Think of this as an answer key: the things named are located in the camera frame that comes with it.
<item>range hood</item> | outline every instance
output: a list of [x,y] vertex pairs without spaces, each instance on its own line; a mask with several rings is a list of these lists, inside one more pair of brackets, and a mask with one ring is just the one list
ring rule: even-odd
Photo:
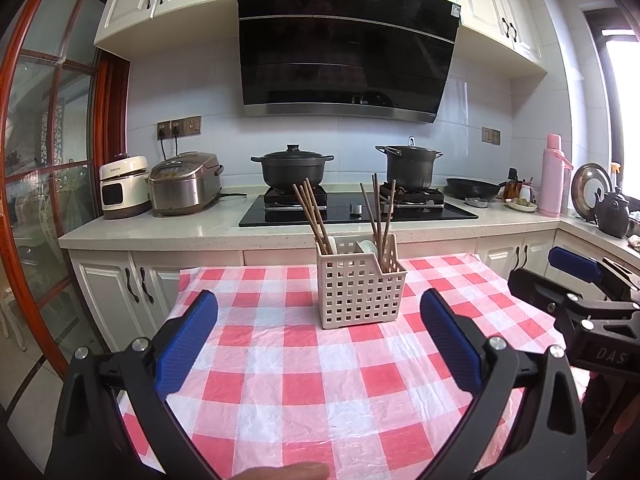
[[238,0],[248,116],[433,123],[460,6],[447,0]]

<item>red and white plaid tablecloth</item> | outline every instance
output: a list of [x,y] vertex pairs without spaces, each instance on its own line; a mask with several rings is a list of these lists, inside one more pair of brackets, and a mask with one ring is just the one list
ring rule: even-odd
[[[408,275],[398,320],[337,330],[320,327],[316,266],[181,273],[170,317],[203,289],[215,293],[220,314],[167,402],[223,478],[253,466],[317,461],[338,480],[414,480],[471,400],[420,320],[427,288],[517,349],[564,346],[553,319],[512,298],[506,281],[472,254],[402,263]],[[482,466],[498,457],[521,398],[514,390]],[[126,396],[120,408],[140,457],[160,468]]]

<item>pot handle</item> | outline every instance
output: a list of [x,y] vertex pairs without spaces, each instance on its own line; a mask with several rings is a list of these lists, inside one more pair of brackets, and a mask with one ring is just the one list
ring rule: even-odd
[[395,148],[392,148],[390,146],[376,146],[376,149],[380,153],[384,153],[385,155],[391,153],[391,155],[402,156],[402,152],[400,150],[396,150]]

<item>countertop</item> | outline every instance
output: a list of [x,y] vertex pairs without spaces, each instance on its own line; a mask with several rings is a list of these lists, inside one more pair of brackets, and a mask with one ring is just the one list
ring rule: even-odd
[[[157,217],[151,211],[119,220],[95,219],[59,239],[60,247],[76,250],[123,251],[213,251],[263,250],[314,247],[308,225],[238,227],[238,222],[258,196],[226,197],[196,214]],[[472,208],[461,200],[447,202],[478,215],[477,219],[394,222],[391,230],[398,243],[478,238],[533,231],[562,229],[607,251],[629,265],[640,268],[640,254],[594,225],[569,216],[547,218],[521,213],[493,202],[487,209]],[[331,224],[329,234],[369,234],[370,224]]]

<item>beige plastic basket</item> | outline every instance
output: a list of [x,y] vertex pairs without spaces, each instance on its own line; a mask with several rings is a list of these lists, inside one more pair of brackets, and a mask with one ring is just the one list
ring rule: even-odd
[[340,328],[398,317],[406,269],[398,263],[396,237],[389,234],[385,256],[393,272],[383,274],[375,254],[357,243],[371,236],[335,237],[338,254],[323,255],[316,244],[318,305],[322,328]]

